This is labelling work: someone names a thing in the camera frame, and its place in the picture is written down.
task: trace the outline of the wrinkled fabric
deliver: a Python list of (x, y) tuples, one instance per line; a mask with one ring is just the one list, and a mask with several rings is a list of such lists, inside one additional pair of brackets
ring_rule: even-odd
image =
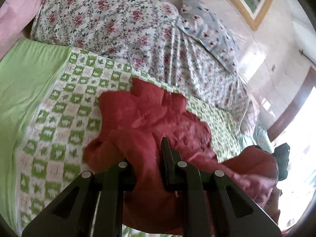
[(164, 189), (160, 165), (161, 141), (198, 169), (223, 170), (260, 206), (277, 182), (272, 155), (254, 147), (238, 157), (217, 162), (206, 123), (185, 109), (186, 98), (133, 78), (130, 92), (104, 92), (99, 97), (102, 130), (85, 149), (83, 160), (102, 172), (123, 160), (131, 163), (137, 184), (124, 196), (123, 223), (147, 233), (165, 233), (182, 227), (181, 197)]
[(166, 0), (44, 0), (31, 39), (121, 60), (230, 112), (239, 130), (250, 95), (201, 44), (177, 26)]

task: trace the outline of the checkered blanket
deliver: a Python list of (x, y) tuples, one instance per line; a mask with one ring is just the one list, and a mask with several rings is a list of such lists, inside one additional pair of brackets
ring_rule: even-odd
[[(109, 90), (129, 90), (132, 77), (170, 92), (180, 92), (128, 64), (73, 48), (65, 71), (37, 108), (16, 151), (20, 234), (69, 183), (89, 169), (82, 161), (82, 155), (86, 145), (101, 129), (98, 96)], [(212, 145), (219, 161), (237, 156), (240, 148), (231, 115), (193, 96), (186, 97), (187, 110), (210, 126)], [(137, 231), (124, 227), (124, 232), (131, 236)]]

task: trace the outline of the crumpled red fabric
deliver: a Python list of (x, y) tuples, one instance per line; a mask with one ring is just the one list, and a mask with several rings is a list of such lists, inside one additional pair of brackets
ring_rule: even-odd
[(186, 110), (184, 96), (137, 78), (132, 81), (130, 92), (100, 95), (102, 129), (83, 155), (95, 172), (103, 172), (124, 157), (132, 164), (137, 184), (134, 191), (124, 195), (125, 225), (147, 233), (182, 227), (181, 198), (164, 189), (159, 170), (165, 136), (183, 160), (206, 172), (224, 171), (260, 206), (265, 205), (278, 178), (272, 155), (249, 147), (219, 164), (208, 125)]

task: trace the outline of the gray patterned pillow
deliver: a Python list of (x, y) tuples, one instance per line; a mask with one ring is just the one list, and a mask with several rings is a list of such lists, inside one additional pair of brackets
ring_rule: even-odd
[(211, 52), (231, 73), (236, 72), (239, 47), (215, 13), (199, 0), (182, 0), (177, 26)]

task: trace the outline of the round metal rivet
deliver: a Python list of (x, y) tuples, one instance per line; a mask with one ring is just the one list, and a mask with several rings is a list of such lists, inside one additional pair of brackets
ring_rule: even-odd
[(188, 165), (188, 163), (186, 163), (185, 161), (179, 161), (178, 162), (178, 166), (179, 167), (186, 167)]
[(119, 163), (118, 166), (119, 166), (120, 168), (125, 168), (125, 167), (127, 167), (127, 165), (128, 165), (127, 162), (122, 161), (122, 162)]
[(84, 171), (81, 174), (82, 178), (89, 178), (91, 176), (91, 172), (90, 171)]
[(218, 176), (218, 177), (223, 177), (225, 174), (222, 170), (216, 170), (215, 171), (215, 175)]

